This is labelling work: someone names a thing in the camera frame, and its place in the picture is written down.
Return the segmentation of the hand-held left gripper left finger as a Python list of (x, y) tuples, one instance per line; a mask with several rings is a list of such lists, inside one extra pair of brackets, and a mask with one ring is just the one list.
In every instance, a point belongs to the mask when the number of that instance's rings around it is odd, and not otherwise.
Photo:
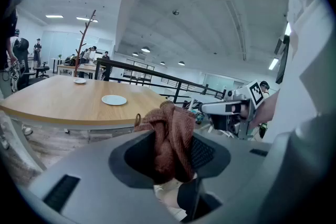
[(143, 131), (72, 151), (31, 183), (29, 205), (54, 224), (179, 224), (154, 194), (154, 140)]

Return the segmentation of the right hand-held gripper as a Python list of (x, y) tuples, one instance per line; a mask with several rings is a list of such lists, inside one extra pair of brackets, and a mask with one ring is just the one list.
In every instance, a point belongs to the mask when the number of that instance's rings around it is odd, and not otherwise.
[[(237, 89), (228, 91), (222, 102), (203, 103), (200, 111), (209, 114), (213, 129), (221, 131), (229, 137), (240, 140), (252, 138), (249, 123), (253, 120), (256, 110), (264, 101), (259, 83), (255, 80)], [(240, 117), (240, 105), (249, 105), (249, 117)]]

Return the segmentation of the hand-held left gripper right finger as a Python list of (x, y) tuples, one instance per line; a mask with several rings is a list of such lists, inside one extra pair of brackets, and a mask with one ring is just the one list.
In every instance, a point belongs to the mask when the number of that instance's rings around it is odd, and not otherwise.
[(268, 189), (258, 189), (270, 149), (269, 143), (195, 133), (191, 158), (200, 193), (218, 206), (192, 224), (270, 223), (271, 215), (262, 207)]

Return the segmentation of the person's right forearm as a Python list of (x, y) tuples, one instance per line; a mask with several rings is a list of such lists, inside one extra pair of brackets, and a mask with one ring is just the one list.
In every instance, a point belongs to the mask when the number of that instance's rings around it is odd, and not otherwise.
[(279, 91), (266, 98), (256, 110), (255, 117), (249, 123), (249, 129), (254, 129), (257, 125), (267, 123), (272, 120), (278, 99)]

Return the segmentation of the blue round bag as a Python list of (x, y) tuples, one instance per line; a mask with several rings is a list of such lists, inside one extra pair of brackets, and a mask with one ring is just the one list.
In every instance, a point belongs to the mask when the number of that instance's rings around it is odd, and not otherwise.
[(195, 111), (195, 110), (192, 110), (192, 112), (195, 114), (196, 124), (200, 125), (205, 117), (205, 114), (200, 111)]

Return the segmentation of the black metal railing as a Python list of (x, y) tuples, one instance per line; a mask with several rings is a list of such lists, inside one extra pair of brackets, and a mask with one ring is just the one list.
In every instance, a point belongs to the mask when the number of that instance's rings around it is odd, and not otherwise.
[[(222, 100), (226, 94), (225, 89), (223, 91), (218, 91), (210, 88), (207, 84), (197, 84), (195, 82), (187, 81), (161, 72), (114, 60), (98, 58), (96, 67), (99, 68), (101, 66), (105, 67), (104, 81), (113, 80), (116, 82), (127, 82), (128, 84), (134, 83), (136, 86), (150, 86), (168, 89), (171, 90), (172, 93), (162, 93), (161, 96), (171, 98), (175, 104), (186, 104), (187, 99), (195, 99), (197, 103), (201, 103), (202, 97), (209, 97), (209, 102), (215, 102)], [(113, 68), (120, 68), (126, 71), (129, 70), (131, 73), (141, 73), (144, 76), (149, 75), (151, 78), (138, 78), (133, 75), (117, 78), (111, 74)]]

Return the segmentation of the person's white shirt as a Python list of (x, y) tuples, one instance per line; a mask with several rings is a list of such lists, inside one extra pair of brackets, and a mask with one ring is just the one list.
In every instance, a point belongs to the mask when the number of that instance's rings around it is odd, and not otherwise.
[(327, 0), (289, 0), (292, 54), (264, 137), (268, 190), (310, 187), (336, 155), (336, 17)]

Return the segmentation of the dark green bag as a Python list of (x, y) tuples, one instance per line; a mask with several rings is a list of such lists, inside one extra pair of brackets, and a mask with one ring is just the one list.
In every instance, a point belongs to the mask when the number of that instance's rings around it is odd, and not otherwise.
[(71, 56), (68, 56), (65, 61), (64, 65), (66, 66), (75, 66), (77, 60), (77, 55), (72, 54)]

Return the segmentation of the black office chair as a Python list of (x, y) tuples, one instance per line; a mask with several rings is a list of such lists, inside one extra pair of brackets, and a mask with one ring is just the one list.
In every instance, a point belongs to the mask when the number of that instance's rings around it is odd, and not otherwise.
[(42, 62), (42, 66), (35, 68), (35, 78), (49, 78), (47, 71), (50, 70), (50, 67), (47, 64), (48, 62), (44, 61)]

